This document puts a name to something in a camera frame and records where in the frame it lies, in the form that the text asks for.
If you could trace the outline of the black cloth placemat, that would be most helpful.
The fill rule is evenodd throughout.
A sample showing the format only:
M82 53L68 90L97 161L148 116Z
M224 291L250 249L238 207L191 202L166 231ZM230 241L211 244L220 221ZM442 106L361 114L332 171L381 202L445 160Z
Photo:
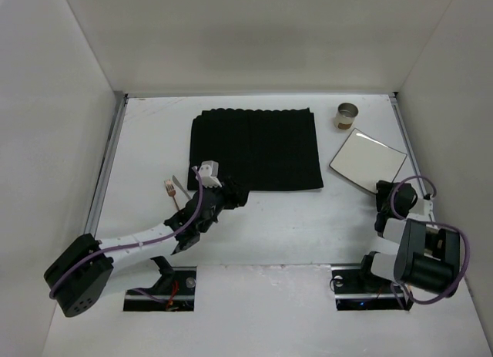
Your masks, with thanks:
M314 114L309 109L204 110L192 122L189 164L219 164L251 191L317 190L321 176Z

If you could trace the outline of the white square plate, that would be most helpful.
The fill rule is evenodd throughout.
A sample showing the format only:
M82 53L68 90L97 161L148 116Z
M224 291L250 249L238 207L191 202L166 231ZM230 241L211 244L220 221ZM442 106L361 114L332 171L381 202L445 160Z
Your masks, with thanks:
M406 159L406 153L353 129L329 167L350 182L375 194L377 182L393 182Z

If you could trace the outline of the metal cup with cork band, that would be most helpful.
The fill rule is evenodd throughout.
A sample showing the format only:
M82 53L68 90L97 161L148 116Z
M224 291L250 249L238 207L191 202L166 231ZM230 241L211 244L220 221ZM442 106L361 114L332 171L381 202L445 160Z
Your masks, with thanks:
M341 103L337 107L334 125L338 130L349 130L359 114L359 109L353 103Z

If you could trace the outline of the copper fork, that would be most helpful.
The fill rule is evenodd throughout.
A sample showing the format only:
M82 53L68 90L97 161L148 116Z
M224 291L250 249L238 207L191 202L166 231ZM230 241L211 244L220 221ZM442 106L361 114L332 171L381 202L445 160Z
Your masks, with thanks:
M176 190L173 185L173 182L171 180L165 180L164 181L164 186L166 189L166 192L168 196L172 199L174 207L176 208L177 211L180 210L177 199L176 199Z

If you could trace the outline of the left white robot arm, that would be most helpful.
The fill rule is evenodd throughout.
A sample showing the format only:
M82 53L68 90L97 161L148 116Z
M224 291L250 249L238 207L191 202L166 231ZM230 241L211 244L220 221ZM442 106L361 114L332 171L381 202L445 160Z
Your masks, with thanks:
M113 239L92 234L77 237L48 267L44 279L49 297L63 314L73 318L89 310L102 296L132 290L150 296L173 283L173 268L164 256L164 244L176 240L174 254L190 249L217 223L220 213L244 207L249 190L231 177L208 187L199 178L199 190L185 207L148 230ZM155 265L154 283L119 280L119 274L144 261Z

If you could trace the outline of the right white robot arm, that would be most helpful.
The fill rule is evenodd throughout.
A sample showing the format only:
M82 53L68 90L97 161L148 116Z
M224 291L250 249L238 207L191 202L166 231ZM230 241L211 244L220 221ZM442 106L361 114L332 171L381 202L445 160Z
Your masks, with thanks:
M397 252L372 251L364 255L359 270L366 285L377 282L389 288L403 310L412 305L432 305L450 298L458 289L470 261L466 234L450 225L410 217L419 202L431 203L437 189L420 198L409 183L429 181L412 176L400 183L379 180L376 184L377 236L398 245Z

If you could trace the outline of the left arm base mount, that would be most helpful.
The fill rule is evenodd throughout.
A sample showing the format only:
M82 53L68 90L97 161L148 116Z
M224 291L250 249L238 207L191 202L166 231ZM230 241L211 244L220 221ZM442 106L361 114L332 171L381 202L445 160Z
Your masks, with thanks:
M192 312L195 306L197 267L173 267L164 257L148 261L159 277L145 288L128 290L125 312Z

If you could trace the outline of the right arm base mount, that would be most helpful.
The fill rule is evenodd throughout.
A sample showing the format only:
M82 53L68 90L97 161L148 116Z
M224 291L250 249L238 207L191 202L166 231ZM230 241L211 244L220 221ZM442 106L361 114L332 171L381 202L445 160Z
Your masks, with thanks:
M330 266L329 286L338 311L405 311L413 302L390 280L364 274L361 264Z

